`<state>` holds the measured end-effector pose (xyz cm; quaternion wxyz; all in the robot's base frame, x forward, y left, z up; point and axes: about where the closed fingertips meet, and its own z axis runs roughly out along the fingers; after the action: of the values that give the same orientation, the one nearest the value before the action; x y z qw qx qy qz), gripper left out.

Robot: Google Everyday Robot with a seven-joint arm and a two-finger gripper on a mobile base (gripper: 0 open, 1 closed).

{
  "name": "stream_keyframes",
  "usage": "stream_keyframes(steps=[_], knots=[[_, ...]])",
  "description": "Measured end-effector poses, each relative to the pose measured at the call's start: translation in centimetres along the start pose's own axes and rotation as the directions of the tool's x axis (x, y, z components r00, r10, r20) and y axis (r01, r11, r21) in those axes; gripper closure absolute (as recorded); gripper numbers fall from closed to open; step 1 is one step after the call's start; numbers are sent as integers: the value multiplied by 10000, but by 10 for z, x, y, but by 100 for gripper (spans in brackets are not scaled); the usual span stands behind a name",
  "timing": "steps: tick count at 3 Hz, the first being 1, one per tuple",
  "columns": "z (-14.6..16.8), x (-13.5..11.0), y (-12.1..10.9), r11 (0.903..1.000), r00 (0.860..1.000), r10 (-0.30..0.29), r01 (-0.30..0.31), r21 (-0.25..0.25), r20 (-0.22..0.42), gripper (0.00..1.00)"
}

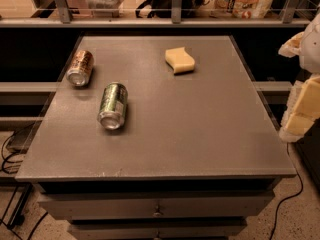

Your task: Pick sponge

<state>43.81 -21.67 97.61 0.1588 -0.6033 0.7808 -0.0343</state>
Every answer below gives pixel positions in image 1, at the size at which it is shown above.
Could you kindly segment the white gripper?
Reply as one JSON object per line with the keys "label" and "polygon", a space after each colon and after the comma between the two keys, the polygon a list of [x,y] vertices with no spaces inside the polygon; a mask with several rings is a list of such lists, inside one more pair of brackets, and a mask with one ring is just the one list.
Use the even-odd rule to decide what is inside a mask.
{"label": "white gripper", "polygon": [[[300,56],[303,35],[304,32],[299,32],[287,40],[278,54],[288,58]],[[286,106],[279,137],[283,142],[296,142],[320,118],[320,75],[312,75],[305,82],[296,81],[291,87]]]}

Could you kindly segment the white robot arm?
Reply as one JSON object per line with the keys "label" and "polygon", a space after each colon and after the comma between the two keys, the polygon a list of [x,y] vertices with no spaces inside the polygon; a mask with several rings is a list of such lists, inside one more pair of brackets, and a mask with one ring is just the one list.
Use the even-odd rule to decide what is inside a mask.
{"label": "white robot arm", "polygon": [[295,81],[282,116],[279,137],[292,143],[303,138],[320,118],[320,15],[303,32],[284,43],[278,54],[288,58],[298,56],[300,67],[311,74],[304,82]]}

